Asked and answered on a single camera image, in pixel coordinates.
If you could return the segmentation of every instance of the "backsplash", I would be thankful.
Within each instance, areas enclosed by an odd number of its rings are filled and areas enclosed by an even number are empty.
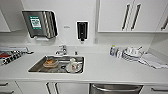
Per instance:
[[[51,10],[56,15],[58,36],[49,41],[30,38],[28,31],[0,33],[0,46],[111,46],[140,47],[147,51],[155,34],[95,32],[96,0],[22,0],[25,10]],[[88,38],[84,44],[77,39],[77,21],[88,21]]]

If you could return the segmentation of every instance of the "white wall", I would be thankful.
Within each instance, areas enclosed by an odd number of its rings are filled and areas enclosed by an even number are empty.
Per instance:
[[[150,49],[156,50],[168,56],[168,34],[156,34]]]
[[[22,0],[25,10],[52,10],[55,12],[58,36],[48,42],[31,39],[27,31],[0,33],[0,46],[38,45],[58,46],[143,46],[145,51],[151,45],[152,33],[95,33],[96,0]],[[81,44],[77,39],[77,21],[88,21],[88,39]]]

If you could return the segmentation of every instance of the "cabinet door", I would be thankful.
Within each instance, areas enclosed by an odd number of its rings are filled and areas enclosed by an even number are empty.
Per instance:
[[[135,0],[127,31],[155,32],[168,0]]]
[[[125,32],[134,0],[100,0],[98,32]]]
[[[156,32],[168,33],[168,4]]]
[[[1,10],[0,10],[0,32],[10,32],[10,29],[5,21],[5,18],[3,17]]]
[[[89,94],[89,84],[56,83],[58,94]]]
[[[23,5],[21,0],[0,0],[0,2],[0,10],[10,31],[25,29],[25,23],[22,16]],[[0,28],[0,32],[6,31],[9,32],[8,29],[3,30]]]
[[[47,82],[17,82],[23,94],[55,94]]]
[[[140,94],[168,94],[168,86],[143,86]]]
[[[15,81],[0,81],[0,94],[22,94]]]

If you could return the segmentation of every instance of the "dishwasher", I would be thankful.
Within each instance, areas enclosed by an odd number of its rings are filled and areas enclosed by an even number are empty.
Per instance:
[[[89,94],[140,94],[142,85],[90,84]]]

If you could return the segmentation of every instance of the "sink basin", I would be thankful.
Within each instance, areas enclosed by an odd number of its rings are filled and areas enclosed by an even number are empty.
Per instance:
[[[67,71],[67,65],[70,64],[70,59],[76,59],[76,62],[80,62],[80,69],[74,72]],[[58,65],[54,68],[44,67],[44,63],[52,59],[58,61]],[[84,66],[84,57],[80,56],[44,56],[39,62],[37,62],[32,68],[29,69],[29,72],[42,72],[42,73],[82,73]]]

